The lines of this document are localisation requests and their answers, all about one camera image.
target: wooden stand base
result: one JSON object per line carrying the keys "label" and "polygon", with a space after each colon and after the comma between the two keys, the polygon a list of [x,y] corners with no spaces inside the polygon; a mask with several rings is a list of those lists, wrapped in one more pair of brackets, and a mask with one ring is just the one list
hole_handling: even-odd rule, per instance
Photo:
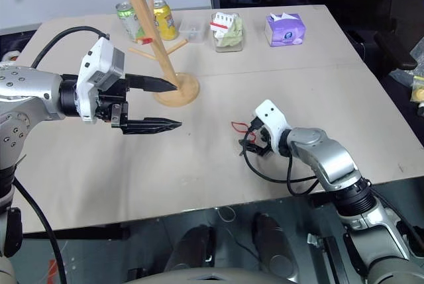
{"label": "wooden stand base", "polygon": [[177,91],[153,94],[155,100],[167,107],[182,107],[192,102],[199,94],[199,82],[188,73],[176,74],[180,86]]}

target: black chair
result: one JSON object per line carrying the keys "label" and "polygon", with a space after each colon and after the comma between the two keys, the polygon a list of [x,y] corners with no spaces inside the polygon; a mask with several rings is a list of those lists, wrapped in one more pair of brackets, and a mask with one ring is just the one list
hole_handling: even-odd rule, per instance
{"label": "black chair", "polygon": [[374,36],[383,57],[380,66],[373,72],[424,145],[424,117],[417,115],[417,104],[409,101],[411,88],[388,75],[396,68],[413,70],[417,67],[409,53],[424,37],[424,0],[392,0],[390,16],[393,29],[379,31]]}

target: floor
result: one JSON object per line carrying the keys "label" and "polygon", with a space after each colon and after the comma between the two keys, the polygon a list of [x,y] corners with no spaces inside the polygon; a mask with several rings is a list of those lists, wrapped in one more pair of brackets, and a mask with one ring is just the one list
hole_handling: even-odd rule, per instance
{"label": "floor", "polygon": [[[387,183],[376,188],[402,210],[412,224],[424,226],[422,179]],[[192,211],[128,222],[131,236],[126,240],[60,240],[68,283],[124,283],[127,271],[140,267],[149,274],[159,273],[178,240],[187,230],[200,224],[214,226],[217,231],[216,267],[259,270],[256,259],[234,240],[236,238],[256,252],[250,226],[257,212],[268,213],[284,229],[299,266],[300,283],[332,283],[331,276],[318,267],[320,253],[307,244],[308,233],[334,235],[350,283],[361,283],[349,262],[341,239],[343,227],[333,206],[311,209],[306,198],[285,198],[224,207],[219,211]],[[47,283],[51,259],[53,255],[47,240],[24,240],[21,250],[11,260],[20,283],[41,284]]]}

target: beige tabletop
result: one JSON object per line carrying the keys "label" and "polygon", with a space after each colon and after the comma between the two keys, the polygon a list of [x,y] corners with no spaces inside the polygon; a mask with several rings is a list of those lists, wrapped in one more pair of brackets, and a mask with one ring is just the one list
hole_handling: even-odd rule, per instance
{"label": "beige tabletop", "polygon": [[[424,149],[334,18],[322,5],[233,9],[244,19],[242,52],[216,53],[210,32],[203,44],[172,54],[176,71],[200,82],[191,104],[169,108],[150,93],[128,94],[131,118],[166,117],[183,122],[173,131],[124,136],[110,124],[85,125],[79,118],[39,124],[26,140],[17,177],[37,200],[54,229],[75,228],[174,214],[288,195],[285,185],[261,180],[239,156],[241,134],[231,121],[249,122],[253,110],[271,99],[292,126],[319,127],[352,154],[363,176],[383,183],[424,175]],[[269,12],[299,13],[307,30],[299,46],[271,48],[263,35]],[[175,11],[179,23],[196,16],[206,23],[213,10]],[[125,72],[161,76],[157,62],[128,52],[127,36],[115,15],[57,19],[44,23],[19,57],[29,66],[58,32],[87,24],[111,34],[126,52]],[[40,70],[78,73],[96,35],[79,32],[59,42]],[[167,42],[168,46],[180,39]],[[135,45],[149,52],[148,46]],[[276,155],[252,163],[283,178],[288,161]],[[292,177],[311,175],[295,160]],[[299,184],[299,189],[306,185]],[[42,230],[18,193],[25,232]]]}

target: red wire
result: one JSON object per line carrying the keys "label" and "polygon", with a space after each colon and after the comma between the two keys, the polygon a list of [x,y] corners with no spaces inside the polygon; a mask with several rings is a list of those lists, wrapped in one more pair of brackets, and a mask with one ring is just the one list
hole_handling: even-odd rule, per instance
{"label": "red wire", "polygon": [[[237,127],[236,127],[236,125],[242,125],[242,126],[245,126],[246,127],[246,130],[239,130]],[[238,132],[238,133],[242,133],[242,134],[246,134],[246,132],[247,132],[247,130],[248,130],[248,128],[249,128],[249,126],[246,124],[246,123],[242,123],[242,122],[231,122],[231,126],[233,127],[233,129],[235,129],[236,130],[236,132]],[[251,133],[249,133],[249,135],[252,135],[253,136],[253,139],[252,140],[250,140],[250,142],[251,143],[255,143],[255,141],[256,141],[256,135],[255,135],[255,133],[253,133],[253,132],[251,132]]]}

